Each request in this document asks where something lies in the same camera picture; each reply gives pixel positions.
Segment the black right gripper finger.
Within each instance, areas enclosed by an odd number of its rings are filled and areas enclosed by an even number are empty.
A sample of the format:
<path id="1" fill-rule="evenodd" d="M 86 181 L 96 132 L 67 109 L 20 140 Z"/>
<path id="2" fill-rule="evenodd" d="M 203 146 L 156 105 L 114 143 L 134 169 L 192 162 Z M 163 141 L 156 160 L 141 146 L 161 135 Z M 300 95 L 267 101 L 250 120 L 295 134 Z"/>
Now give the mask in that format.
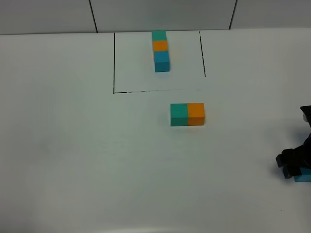
<path id="1" fill-rule="evenodd" d="M 295 163 L 295 153 L 293 149 L 285 149 L 276 157 L 278 167 L 284 167 Z"/>
<path id="2" fill-rule="evenodd" d="M 285 179 L 289 179 L 295 176 L 301 176 L 302 172 L 300 164 L 287 164 L 283 166 L 282 172 Z"/>

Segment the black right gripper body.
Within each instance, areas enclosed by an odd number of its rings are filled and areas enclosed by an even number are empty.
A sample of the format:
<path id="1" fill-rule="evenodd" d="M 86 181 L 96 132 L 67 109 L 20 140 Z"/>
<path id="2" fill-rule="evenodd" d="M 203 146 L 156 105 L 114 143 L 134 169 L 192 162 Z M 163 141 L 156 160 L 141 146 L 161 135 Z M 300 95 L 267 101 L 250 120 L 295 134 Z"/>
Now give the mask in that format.
<path id="1" fill-rule="evenodd" d="M 311 168 L 311 135 L 309 134 L 308 138 L 304 143 L 294 149 L 294 166 Z"/>

